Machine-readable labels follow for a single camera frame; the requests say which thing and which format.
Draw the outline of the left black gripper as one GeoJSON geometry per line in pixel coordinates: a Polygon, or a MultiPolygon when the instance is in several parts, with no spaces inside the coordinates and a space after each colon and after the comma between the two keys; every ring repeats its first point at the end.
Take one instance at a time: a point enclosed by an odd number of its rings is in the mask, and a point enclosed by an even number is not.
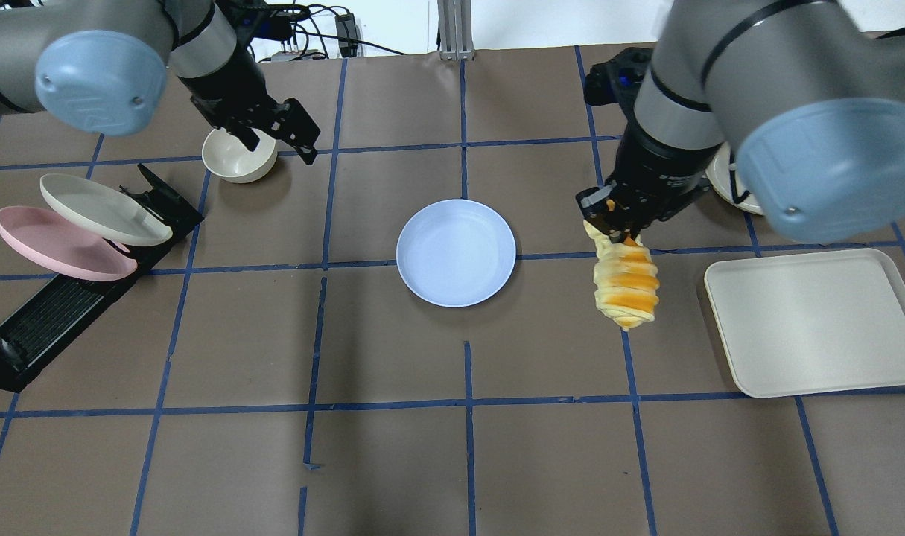
{"type": "Polygon", "coordinates": [[[248,152],[259,146],[258,131],[288,144],[305,165],[318,156],[315,144],[322,130],[295,98],[277,103],[268,92],[264,75],[242,45],[223,66],[204,76],[177,75],[190,91],[191,101],[215,129],[225,129],[248,152]]]}

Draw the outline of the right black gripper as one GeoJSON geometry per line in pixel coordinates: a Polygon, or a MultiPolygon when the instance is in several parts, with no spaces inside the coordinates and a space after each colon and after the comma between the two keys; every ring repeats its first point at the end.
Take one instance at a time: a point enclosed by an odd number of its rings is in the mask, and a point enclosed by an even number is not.
{"type": "Polygon", "coordinates": [[[637,244],[643,230],[670,220],[710,192],[705,167],[717,146],[674,148],[655,140],[635,121],[626,126],[615,169],[605,184],[576,194],[582,220],[612,242],[637,244]]]}

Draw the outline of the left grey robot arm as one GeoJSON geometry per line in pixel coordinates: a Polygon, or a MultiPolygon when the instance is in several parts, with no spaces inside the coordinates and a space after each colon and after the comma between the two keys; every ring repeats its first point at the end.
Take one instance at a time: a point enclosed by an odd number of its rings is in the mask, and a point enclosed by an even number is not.
{"type": "Polygon", "coordinates": [[[148,126],[169,76],[214,129],[245,149],[258,133],[313,164],[320,128],[294,98],[277,101],[224,1],[0,1],[0,118],[50,112],[112,137],[148,126]]]}

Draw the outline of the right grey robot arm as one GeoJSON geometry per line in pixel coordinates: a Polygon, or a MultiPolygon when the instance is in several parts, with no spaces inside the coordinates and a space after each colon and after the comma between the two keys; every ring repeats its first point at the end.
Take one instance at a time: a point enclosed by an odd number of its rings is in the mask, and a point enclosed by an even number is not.
{"type": "Polygon", "coordinates": [[[788,240],[905,217],[905,28],[870,37],[836,1],[676,1],[654,47],[594,65],[584,98],[628,120],[608,179],[576,196],[615,240],[697,200],[722,146],[788,240]]]}

